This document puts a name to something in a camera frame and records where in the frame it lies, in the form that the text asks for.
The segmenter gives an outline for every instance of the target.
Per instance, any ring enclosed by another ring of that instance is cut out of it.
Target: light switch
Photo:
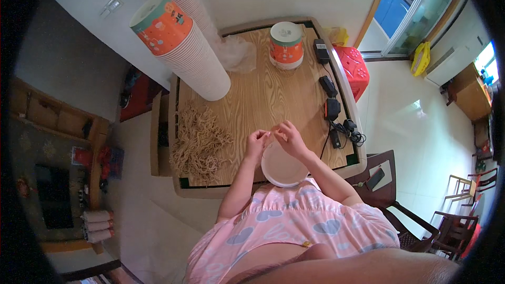
[[[100,10],[100,17],[105,19],[110,15],[111,12],[116,12],[121,6],[123,2],[121,0],[109,0],[109,2]]]
[[[121,0],[110,0],[109,3],[107,3],[107,7],[111,12],[114,12],[122,5],[123,5],[123,2]]]
[[[100,17],[102,19],[105,19],[106,17],[108,17],[110,15],[110,10],[104,8],[102,9],[102,12],[100,13]]]

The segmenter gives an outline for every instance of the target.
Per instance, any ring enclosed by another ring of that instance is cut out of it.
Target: electrical cord
[[[330,137],[330,131],[331,127],[328,129],[328,135],[326,135],[326,140],[324,141],[323,149],[321,150],[321,155],[319,156],[319,159],[323,159],[323,154],[324,154],[324,149],[326,148],[326,143],[328,142],[328,138]]]
[[[325,67],[325,65],[321,65],[321,66],[323,66],[324,70],[325,70],[325,71],[328,73],[328,75],[330,75],[330,77],[331,77],[331,73],[330,73],[330,71],[329,71],[329,70]]]
[[[347,145],[347,141],[349,140],[351,143],[355,144],[357,147],[363,146],[363,143],[367,140],[367,137],[365,134],[361,134],[359,131],[354,130],[354,129],[346,129],[344,125],[341,123],[335,123],[333,121],[329,121],[330,127],[328,129],[328,135],[326,136],[326,140],[323,145],[323,149],[321,151],[321,155],[319,156],[319,159],[323,158],[324,150],[326,148],[326,143],[328,142],[328,138],[330,137],[330,132],[332,129],[337,130],[339,133],[344,134],[345,136],[345,142],[344,145],[340,149],[344,149],[345,145]]]

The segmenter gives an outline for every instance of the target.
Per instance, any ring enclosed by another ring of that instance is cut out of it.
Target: tiled floor
[[[448,107],[438,89],[410,75],[410,62],[369,62],[370,83],[358,100],[367,153],[395,151],[397,193],[401,205],[433,226],[434,211],[458,211],[458,202],[444,202],[455,181],[471,173],[475,152],[473,127],[456,106]],[[395,212],[416,236],[424,229]]]
[[[471,168],[473,131],[459,108],[449,107],[432,86],[410,75],[407,61],[367,63],[370,84],[358,101],[367,152],[395,151],[397,199],[438,226],[449,174]],[[105,248],[144,283],[180,282],[186,258],[215,221],[220,200],[183,199],[171,179],[149,169],[150,112],[119,124],[113,138],[125,150],[122,180],[109,183],[116,236]],[[450,202],[445,202],[445,209]],[[457,204],[450,208],[457,210]],[[424,231],[405,221],[417,236]]]
[[[150,175],[150,119],[148,112],[114,129],[113,140],[125,158],[122,179],[109,183],[106,201],[115,213],[116,234],[105,249],[145,284],[178,283],[221,201],[179,198],[172,179]]]

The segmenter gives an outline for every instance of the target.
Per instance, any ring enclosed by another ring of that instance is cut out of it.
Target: television
[[[36,164],[35,177],[47,229],[73,228],[69,171]]]

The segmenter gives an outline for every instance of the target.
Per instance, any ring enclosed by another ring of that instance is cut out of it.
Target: power adapter
[[[328,121],[335,121],[340,114],[340,102],[337,99],[326,99],[324,103],[324,118]]]
[[[338,131],[334,128],[330,129],[330,139],[331,139],[331,145],[333,146],[334,149],[342,147],[342,143],[338,138]]]
[[[344,129],[346,129],[349,133],[352,133],[356,128],[357,125],[352,120],[347,119],[344,121]]]
[[[331,81],[328,76],[319,77],[319,84],[323,87],[323,90],[328,95],[328,98],[335,98],[337,96],[337,89],[335,89],[333,81]]]
[[[323,39],[314,40],[313,48],[319,64],[325,65],[330,62],[330,54],[328,54],[328,50],[326,49],[326,44],[324,44]]]

